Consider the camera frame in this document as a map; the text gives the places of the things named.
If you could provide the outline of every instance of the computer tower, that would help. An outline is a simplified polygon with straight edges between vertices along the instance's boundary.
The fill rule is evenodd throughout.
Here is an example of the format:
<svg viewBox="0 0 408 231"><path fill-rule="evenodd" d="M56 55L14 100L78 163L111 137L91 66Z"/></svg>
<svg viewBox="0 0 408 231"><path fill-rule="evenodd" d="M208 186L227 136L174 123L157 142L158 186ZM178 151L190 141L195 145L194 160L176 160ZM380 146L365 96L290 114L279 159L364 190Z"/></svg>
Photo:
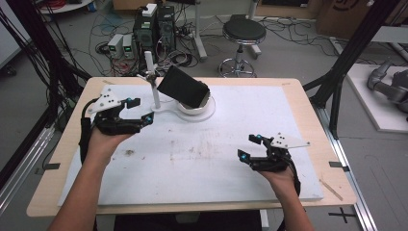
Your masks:
<svg viewBox="0 0 408 231"><path fill-rule="evenodd" d="M176 36L175 36L175 22L174 22L174 7L162 6L158 9L157 20L159 21L160 40L162 42L162 48L166 52L170 52L176 49Z"/></svg>
<svg viewBox="0 0 408 231"><path fill-rule="evenodd" d="M144 51L151 51L153 55L153 62L157 62L157 47L159 41L159 30L157 22L157 11L152 16L143 16L138 14L133 27L136 47L140 64L145 64Z"/></svg>

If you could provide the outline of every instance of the left arm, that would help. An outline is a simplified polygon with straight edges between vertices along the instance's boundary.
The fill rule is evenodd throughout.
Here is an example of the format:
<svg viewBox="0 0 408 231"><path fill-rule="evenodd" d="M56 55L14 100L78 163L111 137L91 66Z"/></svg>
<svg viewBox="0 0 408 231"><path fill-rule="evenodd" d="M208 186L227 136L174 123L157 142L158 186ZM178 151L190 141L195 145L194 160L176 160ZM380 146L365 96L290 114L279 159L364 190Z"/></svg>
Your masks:
<svg viewBox="0 0 408 231"><path fill-rule="evenodd" d="M93 229L103 173L117 146L129 137L106 136L93 129L87 158L48 230Z"/></svg>

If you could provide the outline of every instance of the human arm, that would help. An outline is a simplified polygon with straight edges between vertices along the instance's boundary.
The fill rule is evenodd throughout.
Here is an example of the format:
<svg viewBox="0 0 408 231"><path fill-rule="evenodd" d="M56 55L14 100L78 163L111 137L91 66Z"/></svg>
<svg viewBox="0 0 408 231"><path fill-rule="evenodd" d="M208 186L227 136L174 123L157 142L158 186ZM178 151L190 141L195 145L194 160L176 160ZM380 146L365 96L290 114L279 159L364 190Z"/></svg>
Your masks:
<svg viewBox="0 0 408 231"><path fill-rule="evenodd" d="M87 158L48 230L93 229L103 173L117 146L130 136L106 136L93 129Z"/></svg>
<svg viewBox="0 0 408 231"><path fill-rule="evenodd" d="M314 230L297 196L290 168L281 172L260 171L267 178L282 205L287 231Z"/></svg>

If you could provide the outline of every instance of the stool base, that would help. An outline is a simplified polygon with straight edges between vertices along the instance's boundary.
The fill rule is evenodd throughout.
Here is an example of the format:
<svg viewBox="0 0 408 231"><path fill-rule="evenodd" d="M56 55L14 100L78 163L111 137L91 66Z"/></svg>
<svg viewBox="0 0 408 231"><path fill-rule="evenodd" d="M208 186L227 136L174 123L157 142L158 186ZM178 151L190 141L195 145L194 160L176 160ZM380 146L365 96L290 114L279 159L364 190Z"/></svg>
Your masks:
<svg viewBox="0 0 408 231"><path fill-rule="evenodd" d="M246 77L256 78L254 67L246 60L236 59L224 60L218 67L219 75L222 77Z"/></svg>

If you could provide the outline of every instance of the black cross mark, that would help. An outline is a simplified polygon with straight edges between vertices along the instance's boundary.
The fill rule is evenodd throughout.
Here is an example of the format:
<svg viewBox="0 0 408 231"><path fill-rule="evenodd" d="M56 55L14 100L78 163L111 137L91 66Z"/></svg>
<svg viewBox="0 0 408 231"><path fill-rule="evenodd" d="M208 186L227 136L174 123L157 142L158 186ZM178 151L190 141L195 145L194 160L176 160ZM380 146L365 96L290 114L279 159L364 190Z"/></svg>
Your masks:
<svg viewBox="0 0 408 231"><path fill-rule="evenodd" d="M342 207L340 207L340 211L341 211L341 213L339 213L339 214L337 214L337 213L329 213L329 216L340 216L340 217L343 217L344 223L347 223L347 217L353 217L353 218L356 217L356 215L353 215L353 214L345 214Z"/></svg>

